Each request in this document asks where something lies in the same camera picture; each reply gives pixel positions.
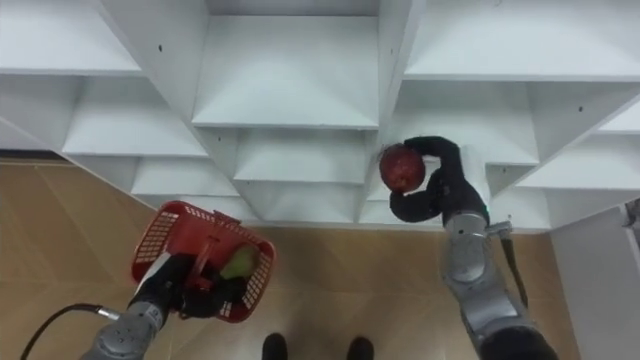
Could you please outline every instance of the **white wall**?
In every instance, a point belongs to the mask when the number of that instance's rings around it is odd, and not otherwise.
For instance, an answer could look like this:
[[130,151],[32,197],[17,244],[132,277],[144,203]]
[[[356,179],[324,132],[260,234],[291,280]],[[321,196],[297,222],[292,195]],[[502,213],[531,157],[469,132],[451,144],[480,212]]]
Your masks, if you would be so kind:
[[47,150],[37,142],[0,121],[0,150]]
[[640,252],[618,208],[551,233],[582,360],[637,360]]

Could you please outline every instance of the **foot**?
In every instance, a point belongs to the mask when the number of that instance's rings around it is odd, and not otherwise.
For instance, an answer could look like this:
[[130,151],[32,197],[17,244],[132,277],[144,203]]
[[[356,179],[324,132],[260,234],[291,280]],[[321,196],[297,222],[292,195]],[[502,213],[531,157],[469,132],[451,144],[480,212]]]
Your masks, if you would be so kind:
[[369,339],[358,336],[351,341],[347,360],[373,360],[373,344]]
[[262,360],[287,360],[287,341],[284,336],[273,333],[264,339]]

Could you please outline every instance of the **wooden floor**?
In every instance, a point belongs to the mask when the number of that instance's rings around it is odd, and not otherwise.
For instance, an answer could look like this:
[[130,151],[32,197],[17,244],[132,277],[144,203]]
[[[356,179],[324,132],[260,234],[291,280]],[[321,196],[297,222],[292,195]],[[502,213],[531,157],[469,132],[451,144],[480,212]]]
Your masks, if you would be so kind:
[[[0,358],[18,359],[65,305],[125,308],[129,261],[151,210],[72,166],[1,165],[0,197]],[[368,336],[381,360],[476,358],[439,280],[442,234],[257,230],[276,244],[279,261],[254,315],[239,325],[171,319],[146,359],[259,359],[275,331],[294,360],[344,359],[356,335]],[[532,317],[561,359],[579,359],[549,238],[515,240]],[[103,323],[69,314],[31,359],[76,359]]]

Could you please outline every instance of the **black cable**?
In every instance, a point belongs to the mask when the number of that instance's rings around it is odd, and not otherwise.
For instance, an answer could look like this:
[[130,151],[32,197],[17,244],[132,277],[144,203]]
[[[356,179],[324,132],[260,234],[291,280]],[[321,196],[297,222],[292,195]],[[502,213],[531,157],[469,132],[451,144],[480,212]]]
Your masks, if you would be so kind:
[[520,276],[518,264],[516,263],[516,252],[513,248],[513,240],[511,240],[510,238],[500,237],[500,243],[502,244],[504,256],[505,258],[507,258],[507,264],[509,265],[511,274],[516,281],[518,293],[520,293],[520,300],[522,300],[525,308],[529,308],[529,297],[527,296],[527,289],[525,289],[524,287],[524,282],[522,281],[522,276]]
[[70,311],[87,311],[92,313],[98,313],[100,309],[102,309],[102,305],[78,303],[78,304],[66,306],[58,310],[55,314],[49,316],[47,321],[45,321],[42,325],[40,325],[38,330],[36,330],[36,332],[33,334],[31,339],[27,343],[27,346],[25,346],[24,350],[22,351],[20,360],[27,360],[29,353],[31,353],[31,349],[33,349],[33,346],[36,344],[36,341],[38,341],[42,333],[47,329],[47,327],[49,327],[49,325],[51,325],[52,322],[54,322],[61,315],[64,315],[65,313],[68,313]]

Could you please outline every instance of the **plastic basket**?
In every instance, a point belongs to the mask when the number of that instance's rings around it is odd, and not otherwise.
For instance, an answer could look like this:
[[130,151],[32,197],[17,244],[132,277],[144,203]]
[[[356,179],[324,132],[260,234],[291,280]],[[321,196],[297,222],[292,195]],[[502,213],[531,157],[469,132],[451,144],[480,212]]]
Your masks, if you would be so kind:
[[243,244],[258,248],[259,265],[247,283],[242,303],[225,303],[217,316],[230,323],[241,322],[251,315],[260,301],[275,265],[276,252],[269,241],[221,212],[211,213],[182,201],[164,204],[136,248],[131,275],[140,283],[153,262],[167,251],[169,254],[197,256],[196,266],[189,277],[190,282],[197,282],[207,261],[221,269],[235,249]]

